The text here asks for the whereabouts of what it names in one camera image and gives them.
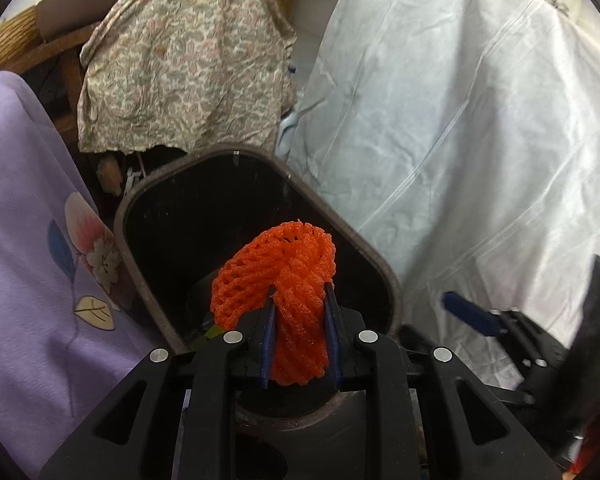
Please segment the orange foam fruit net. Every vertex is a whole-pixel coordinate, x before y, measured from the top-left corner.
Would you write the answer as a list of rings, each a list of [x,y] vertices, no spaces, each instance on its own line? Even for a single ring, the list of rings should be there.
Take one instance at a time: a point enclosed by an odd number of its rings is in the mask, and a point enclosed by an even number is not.
[[[271,379],[281,386],[304,386],[325,375],[325,286],[336,273],[335,257],[332,237],[323,229],[284,222],[238,250],[212,282],[210,310],[223,330],[234,330],[243,314],[273,299]]]

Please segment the brown plastic trash bin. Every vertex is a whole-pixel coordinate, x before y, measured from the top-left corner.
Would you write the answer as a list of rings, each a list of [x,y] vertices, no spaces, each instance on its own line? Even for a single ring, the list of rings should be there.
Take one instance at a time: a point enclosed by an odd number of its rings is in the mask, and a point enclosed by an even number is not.
[[[234,330],[214,322],[212,282],[238,250],[284,222],[330,234],[342,377],[328,367],[306,385],[260,379],[265,305],[242,315]],[[398,390],[379,365],[396,361],[389,338],[399,294],[384,260],[335,211],[272,156],[222,146],[154,171],[122,202],[114,234],[134,284],[171,349],[164,383],[196,424],[216,426],[249,416],[305,419],[350,396],[362,396],[362,419],[377,425],[382,401]]]

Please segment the white sheet cover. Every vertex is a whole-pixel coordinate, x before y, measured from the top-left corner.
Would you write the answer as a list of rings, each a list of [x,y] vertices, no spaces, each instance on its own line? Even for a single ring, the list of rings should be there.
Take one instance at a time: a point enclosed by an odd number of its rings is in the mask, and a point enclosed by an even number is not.
[[[548,4],[339,0],[289,162],[390,264],[404,322],[484,382],[520,375],[445,292],[572,343],[600,257],[600,44]]]

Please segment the purple floral tablecloth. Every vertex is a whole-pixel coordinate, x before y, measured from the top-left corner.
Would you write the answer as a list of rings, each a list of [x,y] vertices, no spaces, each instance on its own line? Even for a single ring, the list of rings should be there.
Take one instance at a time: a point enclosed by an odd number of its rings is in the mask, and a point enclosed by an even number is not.
[[[64,141],[0,72],[0,443],[28,478],[154,346]]]

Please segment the paisley patterned cloth cover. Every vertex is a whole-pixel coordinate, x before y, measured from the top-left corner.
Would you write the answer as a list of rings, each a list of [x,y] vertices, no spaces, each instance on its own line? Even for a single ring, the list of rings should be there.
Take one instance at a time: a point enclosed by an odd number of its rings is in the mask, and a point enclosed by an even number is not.
[[[296,40],[275,0],[118,0],[80,54],[80,150],[272,150]]]

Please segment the woven wicker basin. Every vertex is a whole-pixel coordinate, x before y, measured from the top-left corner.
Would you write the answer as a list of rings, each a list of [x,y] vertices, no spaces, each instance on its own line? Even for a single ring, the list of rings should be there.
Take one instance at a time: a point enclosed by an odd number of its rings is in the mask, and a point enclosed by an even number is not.
[[[35,6],[29,6],[0,25],[0,70],[42,44]]]

